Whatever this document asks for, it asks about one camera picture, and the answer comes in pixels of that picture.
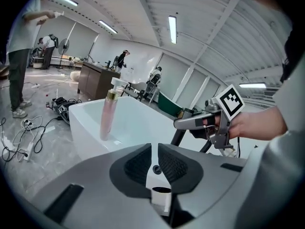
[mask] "white t-shirt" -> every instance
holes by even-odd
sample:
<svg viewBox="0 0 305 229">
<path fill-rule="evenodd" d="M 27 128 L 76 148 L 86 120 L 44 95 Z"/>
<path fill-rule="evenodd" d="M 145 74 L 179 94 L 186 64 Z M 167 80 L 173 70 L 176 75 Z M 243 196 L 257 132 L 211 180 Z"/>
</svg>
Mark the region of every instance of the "white t-shirt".
<svg viewBox="0 0 305 229">
<path fill-rule="evenodd" d="M 9 52 L 32 48 L 37 20 L 25 23 L 22 17 L 28 12 L 39 12 L 40 8 L 40 0 L 30 0 L 19 13 L 10 31 Z"/>
<path fill-rule="evenodd" d="M 55 47 L 55 42 L 53 40 L 51 40 L 50 36 L 45 36 L 42 39 L 42 44 L 43 44 L 43 46 L 47 46 L 47 48 Z"/>
</svg>

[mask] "wooden cabinet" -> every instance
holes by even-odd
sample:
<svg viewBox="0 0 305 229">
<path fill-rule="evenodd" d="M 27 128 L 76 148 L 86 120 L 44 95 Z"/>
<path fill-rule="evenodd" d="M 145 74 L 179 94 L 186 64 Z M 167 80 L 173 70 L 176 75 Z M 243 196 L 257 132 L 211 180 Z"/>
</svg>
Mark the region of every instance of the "wooden cabinet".
<svg viewBox="0 0 305 229">
<path fill-rule="evenodd" d="M 113 77 L 120 78 L 120 74 L 84 62 L 78 82 L 78 93 L 82 91 L 91 100 L 104 99 L 107 92 L 113 88 Z"/>
</svg>

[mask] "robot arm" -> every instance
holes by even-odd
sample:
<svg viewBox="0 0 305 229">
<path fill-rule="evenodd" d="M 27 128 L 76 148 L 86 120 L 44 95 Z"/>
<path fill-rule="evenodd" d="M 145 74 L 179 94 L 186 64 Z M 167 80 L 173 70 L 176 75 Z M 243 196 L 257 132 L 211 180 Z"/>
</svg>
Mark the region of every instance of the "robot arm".
<svg viewBox="0 0 305 229">
<path fill-rule="evenodd" d="M 216 97 L 205 102 L 205 111 L 190 118 L 174 120 L 177 130 L 190 130 L 195 138 L 209 140 L 217 149 L 233 148 L 229 143 L 231 120 L 244 108 L 244 102 L 233 85 L 227 87 Z M 219 126 L 215 125 L 215 116 L 220 115 Z"/>
</svg>

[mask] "chair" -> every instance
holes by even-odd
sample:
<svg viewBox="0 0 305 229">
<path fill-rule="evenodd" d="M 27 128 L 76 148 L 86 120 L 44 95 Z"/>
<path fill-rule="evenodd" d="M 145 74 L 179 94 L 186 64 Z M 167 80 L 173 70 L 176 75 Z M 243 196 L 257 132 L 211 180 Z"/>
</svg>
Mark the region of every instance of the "chair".
<svg viewBox="0 0 305 229">
<path fill-rule="evenodd" d="M 139 99 L 140 101 L 143 98 L 144 92 L 147 88 L 147 84 L 144 82 L 139 82 L 139 83 L 131 83 L 129 82 L 126 86 L 125 89 L 123 90 L 121 97 L 123 96 L 124 93 L 128 94 L 128 96 L 130 95 L 131 97 L 135 98 L 135 99 Z"/>
</svg>

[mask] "power strip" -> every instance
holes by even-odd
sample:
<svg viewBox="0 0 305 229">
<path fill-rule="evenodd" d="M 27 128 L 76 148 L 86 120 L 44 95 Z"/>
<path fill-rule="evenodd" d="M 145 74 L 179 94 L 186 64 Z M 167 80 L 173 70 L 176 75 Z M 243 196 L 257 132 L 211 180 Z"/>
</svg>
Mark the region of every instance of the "power strip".
<svg viewBox="0 0 305 229">
<path fill-rule="evenodd" d="M 33 151 L 33 148 L 34 148 L 34 143 L 30 142 L 29 145 L 28 145 L 28 148 L 27 150 L 25 151 L 26 154 L 28 155 L 27 157 L 24 156 L 24 160 L 26 160 L 27 162 L 30 160 L 31 158 L 31 154 L 32 154 L 32 151 Z"/>
</svg>

